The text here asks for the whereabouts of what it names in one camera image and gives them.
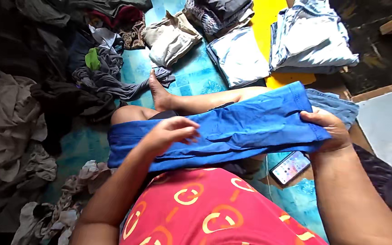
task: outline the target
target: hand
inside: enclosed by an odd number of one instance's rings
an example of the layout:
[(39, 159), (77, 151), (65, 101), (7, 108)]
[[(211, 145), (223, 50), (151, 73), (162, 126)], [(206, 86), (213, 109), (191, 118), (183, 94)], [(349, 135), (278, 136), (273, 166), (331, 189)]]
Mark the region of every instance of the hand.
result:
[(322, 126), (332, 136), (332, 139), (325, 140), (319, 152), (336, 151), (351, 145), (349, 132), (338, 117), (314, 106), (312, 111), (312, 113), (301, 111), (302, 120)]
[(197, 129), (199, 124), (192, 120), (174, 116), (161, 120), (145, 137), (139, 142), (139, 146), (153, 153), (155, 156), (164, 154), (174, 142), (191, 144), (197, 142), (196, 137), (200, 137)]

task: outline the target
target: left hand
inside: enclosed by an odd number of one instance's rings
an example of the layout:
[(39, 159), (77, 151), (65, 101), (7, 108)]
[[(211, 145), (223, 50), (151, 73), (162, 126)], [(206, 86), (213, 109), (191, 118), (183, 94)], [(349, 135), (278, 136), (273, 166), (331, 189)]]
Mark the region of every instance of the left hand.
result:
[(174, 116), (160, 121), (145, 137), (139, 142), (139, 147), (143, 147), (149, 154), (160, 156), (174, 142), (191, 144), (197, 142), (196, 137), (200, 137), (197, 129), (199, 124), (192, 120)]

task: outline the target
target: smartphone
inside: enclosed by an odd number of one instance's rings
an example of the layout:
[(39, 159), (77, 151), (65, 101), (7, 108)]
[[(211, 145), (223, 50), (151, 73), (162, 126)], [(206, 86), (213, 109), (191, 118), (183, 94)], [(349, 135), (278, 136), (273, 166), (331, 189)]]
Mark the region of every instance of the smartphone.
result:
[(294, 151), (270, 170), (270, 175), (281, 185), (285, 185), (304, 171), (311, 162), (300, 151)]

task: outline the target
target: patterned fabric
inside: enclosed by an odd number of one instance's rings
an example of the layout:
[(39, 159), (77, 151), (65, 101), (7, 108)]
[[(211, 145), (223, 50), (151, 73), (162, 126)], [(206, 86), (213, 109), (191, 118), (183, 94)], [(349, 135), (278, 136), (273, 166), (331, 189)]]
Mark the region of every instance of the patterned fabric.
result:
[(201, 22), (206, 34), (213, 35), (219, 30), (234, 24), (246, 12), (246, 10), (252, 8), (252, 6), (253, 1), (223, 21), (221, 21), (210, 9), (204, 5), (196, 3), (195, 0), (187, 0), (185, 9)]
[(327, 244), (221, 168), (154, 178), (125, 222), (124, 244)]
[(145, 14), (143, 14), (143, 20), (119, 27), (118, 33), (122, 36), (123, 49), (134, 50), (145, 48), (145, 43), (142, 38), (142, 30), (145, 26)]

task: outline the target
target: foot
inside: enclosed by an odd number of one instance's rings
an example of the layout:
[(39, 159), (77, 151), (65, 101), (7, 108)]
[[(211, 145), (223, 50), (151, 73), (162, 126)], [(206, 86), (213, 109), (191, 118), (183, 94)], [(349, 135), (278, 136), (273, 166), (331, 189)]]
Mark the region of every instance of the foot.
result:
[(155, 71), (152, 69), (149, 75), (149, 87), (151, 89), (152, 98), (154, 99), (155, 110), (164, 112), (172, 110), (173, 95), (166, 91), (155, 76)]

